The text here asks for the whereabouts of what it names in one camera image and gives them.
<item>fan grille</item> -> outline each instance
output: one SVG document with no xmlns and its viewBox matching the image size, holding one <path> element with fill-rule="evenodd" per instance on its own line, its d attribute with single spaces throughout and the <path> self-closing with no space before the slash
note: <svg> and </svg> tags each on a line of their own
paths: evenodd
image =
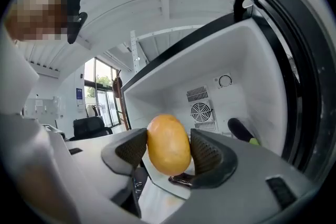
<svg viewBox="0 0 336 224">
<path fill-rule="evenodd" d="M 210 115 L 211 109 L 205 103 L 196 103 L 191 108 L 191 116 L 199 122 L 207 121 Z"/>
</svg>

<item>chair backrest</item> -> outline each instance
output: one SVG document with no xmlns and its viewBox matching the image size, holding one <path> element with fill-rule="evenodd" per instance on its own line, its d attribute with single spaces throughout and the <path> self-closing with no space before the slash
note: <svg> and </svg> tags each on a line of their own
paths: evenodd
<svg viewBox="0 0 336 224">
<path fill-rule="evenodd" d="M 74 120 L 73 122 L 73 132 L 76 139 L 94 137 L 96 133 L 105 128 L 104 121 L 97 116 Z"/>
</svg>

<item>black chair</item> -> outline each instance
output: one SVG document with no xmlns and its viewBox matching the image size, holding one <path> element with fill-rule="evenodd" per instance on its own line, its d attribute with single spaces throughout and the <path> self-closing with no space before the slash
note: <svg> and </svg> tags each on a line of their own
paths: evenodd
<svg viewBox="0 0 336 224">
<path fill-rule="evenodd" d="M 104 121 L 99 117 L 90 117 L 74 120 L 74 137 L 70 141 L 82 140 L 112 134 L 111 128 L 105 127 Z"/>
</svg>

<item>baseball cap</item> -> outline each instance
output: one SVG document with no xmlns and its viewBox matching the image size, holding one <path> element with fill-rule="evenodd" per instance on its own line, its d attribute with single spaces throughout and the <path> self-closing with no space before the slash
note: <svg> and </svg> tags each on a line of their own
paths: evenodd
<svg viewBox="0 0 336 224">
<path fill-rule="evenodd" d="M 79 10 L 80 0 L 67 0 L 67 34 L 70 44 L 76 41 L 79 31 L 88 18 L 87 13 L 79 13 Z"/>
</svg>

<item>fan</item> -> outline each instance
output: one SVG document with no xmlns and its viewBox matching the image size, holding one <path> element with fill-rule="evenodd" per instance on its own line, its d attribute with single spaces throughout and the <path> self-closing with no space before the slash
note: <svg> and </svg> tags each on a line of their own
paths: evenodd
<svg viewBox="0 0 336 224">
<path fill-rule="evenodd" d="M 209 120 L 211 112 L 212 109 L 205 103 L 196 103 L 191 107 L 191 116 L 199 122 Z"/>
</svg>

